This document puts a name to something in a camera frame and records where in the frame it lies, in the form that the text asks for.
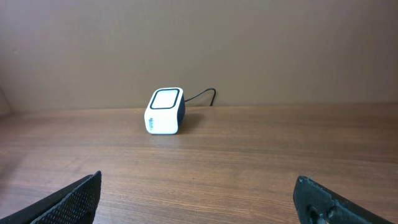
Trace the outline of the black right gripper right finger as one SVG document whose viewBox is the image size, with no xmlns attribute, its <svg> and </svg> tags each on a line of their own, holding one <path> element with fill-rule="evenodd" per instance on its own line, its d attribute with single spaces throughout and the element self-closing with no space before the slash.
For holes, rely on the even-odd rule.
<svg viewBox="0 0 398 224">
<path fill-rule="evenodd" d="M 300 223 L 392 224 L 306 176 L 298 176 L 293 201 Z"/>
</svg>

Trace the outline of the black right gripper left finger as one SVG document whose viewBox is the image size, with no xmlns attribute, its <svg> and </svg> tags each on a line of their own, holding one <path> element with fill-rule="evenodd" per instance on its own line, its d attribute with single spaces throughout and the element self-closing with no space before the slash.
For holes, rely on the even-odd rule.
<svg viewBox="0 0 398 224">
<path fill-rule="evenodd" d="M 101 197 L 101 172 L 60 189 L 1 219 L 1 224 L 92 224 Z"/>
</svg>

